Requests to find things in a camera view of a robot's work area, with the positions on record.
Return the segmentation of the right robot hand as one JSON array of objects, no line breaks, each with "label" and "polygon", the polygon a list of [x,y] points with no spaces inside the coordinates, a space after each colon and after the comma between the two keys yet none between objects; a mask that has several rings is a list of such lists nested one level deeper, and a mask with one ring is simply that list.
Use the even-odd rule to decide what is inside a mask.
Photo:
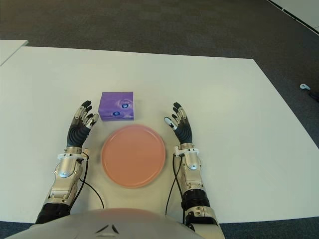
[{"label": "right robot hand", "polygon": [[192,130],[184,108],[175,102],[172,109],[174,114],[171,116],[175,122],[169,117],[164,117],[164,122],[173,130],[180,144],[192,143]]}]

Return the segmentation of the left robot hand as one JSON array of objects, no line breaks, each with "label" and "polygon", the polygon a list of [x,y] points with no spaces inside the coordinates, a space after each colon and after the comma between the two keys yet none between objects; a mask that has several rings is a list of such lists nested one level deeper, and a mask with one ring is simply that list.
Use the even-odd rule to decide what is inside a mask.
[{"label": "left robot hand", "polygon": [[82,147],[91,129],[99,119],[98,114],[88,112],[92,102],[85,101],[76,111],[67,134],[67,147]]}]

